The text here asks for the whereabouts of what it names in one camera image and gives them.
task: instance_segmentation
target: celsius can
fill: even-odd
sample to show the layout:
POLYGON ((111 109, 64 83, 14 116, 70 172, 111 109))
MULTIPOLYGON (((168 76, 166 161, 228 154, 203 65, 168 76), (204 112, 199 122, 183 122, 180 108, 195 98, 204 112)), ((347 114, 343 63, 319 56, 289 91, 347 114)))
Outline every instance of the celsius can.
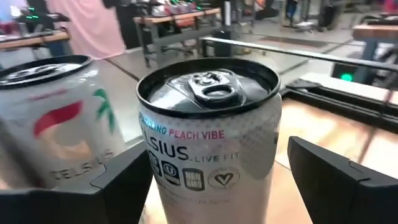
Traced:
POLYGON ((255 62, 176 63, 137 86, 139 121, 169 224, 263 224, 282 100, 255 62))
POLYGON ((94 61, 47 58, 0 72, 0 117, 26 160, 52 188, 87 172, 125 145, 94 61))

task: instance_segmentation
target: energy drink can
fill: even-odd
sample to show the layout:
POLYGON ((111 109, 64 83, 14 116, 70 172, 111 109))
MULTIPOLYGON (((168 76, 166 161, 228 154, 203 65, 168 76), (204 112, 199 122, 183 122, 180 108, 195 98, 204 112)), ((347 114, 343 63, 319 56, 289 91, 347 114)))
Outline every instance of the energy drink can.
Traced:
POLYGON ((137 86, 169 224, 262 224, 282 100, 276 72, 236 58, 164 67, 137 86))
POLYGON ((52 188, 125 150, 109 96, 87 56, 47 58, 0 72, 0 117, 52 188))

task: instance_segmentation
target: celsius logo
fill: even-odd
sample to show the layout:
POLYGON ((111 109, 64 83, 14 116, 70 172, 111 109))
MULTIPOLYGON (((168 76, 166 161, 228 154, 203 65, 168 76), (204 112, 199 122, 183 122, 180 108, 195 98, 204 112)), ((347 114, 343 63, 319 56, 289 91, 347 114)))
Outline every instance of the celsius logo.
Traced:
POLYGON ((97 117, 96 120, 100 120, 103 116, 106 116, 108 118, 108 125, 109 125, 109 132, 113 134, 113 131, 115 129, 115 124, 116 120, 114 117, 114 113, 111 108, 111 104, 109 102, 109 98, 106 95, 106 92, 104 89, 97 89, 93 96, 98 96, 103 99, 103 102, 101 106, 97 110, 97 117))
POLYGON ((91 157, 91 138, 80 127, 82 121, 78 116, 82 107, 83 102, 77 101, 49 111, 34 123, 34 137, 43 144, 46 153, 59 159, 91 157))

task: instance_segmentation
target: floor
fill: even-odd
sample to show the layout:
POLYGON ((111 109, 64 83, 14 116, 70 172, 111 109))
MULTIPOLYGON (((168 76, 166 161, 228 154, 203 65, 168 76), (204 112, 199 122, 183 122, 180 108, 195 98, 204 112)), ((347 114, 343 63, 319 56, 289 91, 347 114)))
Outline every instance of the floor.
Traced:
MULTIPOLYGON (((255 26, 254 34, 241 34, 241 39, 246 42, 255 42, 258 44, 273 45, 287 49, 306 50, 345 57, 352 52, 360 52, 363 49, 363 43, 353 41, 351 38, 351 31, 344 29, 350 20, 351 15, 343 15, 339 28, 324 33, 298 33, 288 28, 282 28, 271 21, 259 21, 255 26), (316 41, 322 40, 325 44, 323 47, 317 48, 261 40, 266 35, 316 41)), ((48 52, 41 50, 38 54, 41 57, 45 57, 48 55, 48 52)), ((33 54, 29 49, 20 49, 13 52, 0 52, 0 58, 2 66, 6 68, 34 59, 33 54)), ((170 53, 167 58, 168 60, 161 66, 186 60, 182 55, 174 53, 170 53)), ((239 58, 257 61, 274 69, 281 75, 283 85, 305 75, 308 72, 316 72, 320 75, 330 75, 333 67, 331 62, 308 60, 304 57, 282 55, 272 52, 268 52, 264 56, 261 52, 253 51, 251 54, 239 56, 239 58)), ((123 73, 108 61, 96 61, 101 74, 100 79, 102 79, 105 87, 109 91, 111 102, 120 123, 123 136, 126 142, 128 142, 141 135, 141 130, 137 121, 138 101, 135 92, 137 80, 155 70, 156 66, 152 63, 152 69, 145 67, 144 59, 142 58, 142 51, 140 49, 132 50, 128 54, 119 55, 110 60, 127 70, 133 77, 129 77, 129 75, 126 75, 126 73, 123 73)))

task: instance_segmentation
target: pink curtain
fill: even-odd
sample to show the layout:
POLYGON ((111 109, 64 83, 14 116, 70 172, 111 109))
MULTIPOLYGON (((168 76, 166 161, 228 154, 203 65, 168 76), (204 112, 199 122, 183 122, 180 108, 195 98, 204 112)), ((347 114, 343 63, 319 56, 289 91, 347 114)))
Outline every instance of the pink curtain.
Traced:
POLYGON ((63 23, 72 38, 74 54, 95 59, 124 53, 124 42, 116 12, 103 6, 102 0, 46 0, 50 12, 60 12, 71 19, 63 23))

